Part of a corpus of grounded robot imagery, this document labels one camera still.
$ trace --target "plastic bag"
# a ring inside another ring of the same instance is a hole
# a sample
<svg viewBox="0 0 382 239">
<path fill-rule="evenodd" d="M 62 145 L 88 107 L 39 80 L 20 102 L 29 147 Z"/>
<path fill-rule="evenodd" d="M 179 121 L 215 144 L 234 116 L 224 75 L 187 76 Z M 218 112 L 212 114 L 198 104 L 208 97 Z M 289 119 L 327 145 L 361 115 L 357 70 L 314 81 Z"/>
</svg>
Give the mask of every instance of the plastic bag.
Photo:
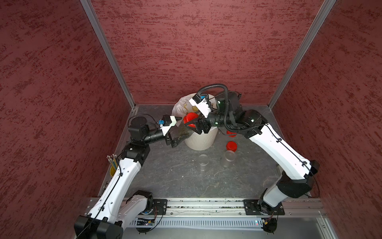
<svg viewBox="0 0 382 239">
<path fill-rule="evenodd" d="M 186 116 L 188 113 L 197 112 L 198 108 L 196 106 L 192 106 L 190 102 L 188 102 L 188 100 L 190 100 L 195 94 L 196 93 L 189 94 L 187 96 L 180 98 L 179 101 L 174 105 L 171 115 L 184 118 L 184 116 Z M 211 99 L 210 102 L 212 103 L 212 106 L 216 105 L 215 98 Z M 178 121 L 176 125 L 179 126 L 181 123 L 183 123 L 182 120 Z"/>
</svg>

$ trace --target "red textured wall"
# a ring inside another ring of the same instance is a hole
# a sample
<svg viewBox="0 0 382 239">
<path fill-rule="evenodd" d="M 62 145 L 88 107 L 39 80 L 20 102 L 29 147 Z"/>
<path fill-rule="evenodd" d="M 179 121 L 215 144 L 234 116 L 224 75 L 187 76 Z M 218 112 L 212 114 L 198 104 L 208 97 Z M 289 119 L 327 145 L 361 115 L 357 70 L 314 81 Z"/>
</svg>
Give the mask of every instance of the red textured wall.
<svg viewBox="0 0 382 239">
<path fill-rule="evenodd" d="M 323 0 L 93 0 L 137 103 L 224 83 L 267 104 Z"/>
<path fill-rule="evenodd" d="M 338 0 L 274 107 L 340 238 L 382 238 L 382 1 Z"/>
<path fill-rule="evenodd" d="M 1 238 L 72 238 L 129 106 L 78 0 L 0 1 Z"/>
</svg>

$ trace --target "mounting plate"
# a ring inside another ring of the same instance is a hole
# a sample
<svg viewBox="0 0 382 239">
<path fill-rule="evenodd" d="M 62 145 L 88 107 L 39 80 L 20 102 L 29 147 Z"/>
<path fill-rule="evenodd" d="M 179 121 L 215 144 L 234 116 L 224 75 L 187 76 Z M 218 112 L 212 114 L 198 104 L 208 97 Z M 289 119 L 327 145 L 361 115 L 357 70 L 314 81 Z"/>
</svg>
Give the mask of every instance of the mounting plate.
<svg viewBox="0 0 382 239">
<path fill-rule="evenodd" d="M 247 216 L 248 215 L 256 215 L 256 216 L 261 215 L 261 216 L 263 216 L 263 214 L 261 212 L 259 212 L 259 210 L 256 208 L 258 201 L 259 200 L 257 200 L 257 199 L 244 199 L 243 200 L 245 214 Z M 280 216 L 285 215 L 285 211 L 284 211 L 283 205 L 281 203 L 279 204 L 279 207 L 275 208 L 274 215 L 280 215 Z"/>
<path fill-rule="evenodd" d="M 153 199 L 153 206 L 157 206 L 158 215 L 166 215 L 167 211 L 167 199 Z M 138 215 L 154 215 L 154 210 L 152 210 L 149 214 L 138 214 Z"/>
</svg>

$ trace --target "clear plastic cup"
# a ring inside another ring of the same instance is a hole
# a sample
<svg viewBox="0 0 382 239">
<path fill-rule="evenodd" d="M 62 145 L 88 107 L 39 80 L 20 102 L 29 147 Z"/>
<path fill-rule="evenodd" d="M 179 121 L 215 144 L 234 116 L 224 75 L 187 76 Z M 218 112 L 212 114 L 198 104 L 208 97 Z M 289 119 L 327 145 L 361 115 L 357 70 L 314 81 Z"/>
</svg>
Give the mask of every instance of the clear plastic cup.
<svg viewBox="0 0 382 239">
<path fill-rule="evenodd" d="M 220 161 L 223 167 L 232 167 L 236 161 L 236 154 L 232 150 L 227 150 L 223 154 L 222 160 Z"/>
<path fill-rule="evenodd" d="M 207 171 L 210 167 L 209 162 L 210 162 L 210 158 L 207 155 L 205 154 L 199 155 L 199 158 L 197 159 L 198 169 L 201 172 Z"/>
</svg>

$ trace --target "white trash bin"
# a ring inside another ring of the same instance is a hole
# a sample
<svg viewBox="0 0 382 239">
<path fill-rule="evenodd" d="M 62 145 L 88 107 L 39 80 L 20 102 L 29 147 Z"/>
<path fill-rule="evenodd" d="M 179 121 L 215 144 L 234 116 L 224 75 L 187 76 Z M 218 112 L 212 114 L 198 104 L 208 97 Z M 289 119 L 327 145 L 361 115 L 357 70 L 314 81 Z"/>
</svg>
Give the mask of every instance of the white trash bin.
<svg viewBox="0 0 382 239">
<path fill-rule="evenodd" d="M 180 100 L 175 104 L 174 108 L 172 109 L 171 115 L 179 116 L 184 118 L 188 113 L 196 112 L 198 111 L 198 108 L 195 106 L 192 106 L 188 100 L 191 99 L 196 93 L 189 94 L 187 96 L 184 96 L 180 98 Z M 216 100 L 213 98 L 210 100 L 213 107 L 216 107 Z M 179 126 L 183 121 L 178 121 L 176 123 L 177 126 Z M 185 139 L 186 145 L 193 150 L 206 150 L 209 147 L 212 146 L 212 144 L 215 141 L 215 137 L 217 134 L 218 128 L 217 127 L 211 127 L 210 131 L 208 133 L 202 133 L 198 135 L 196 132 L 194 132 L 188 139 Z"/>
</svg>

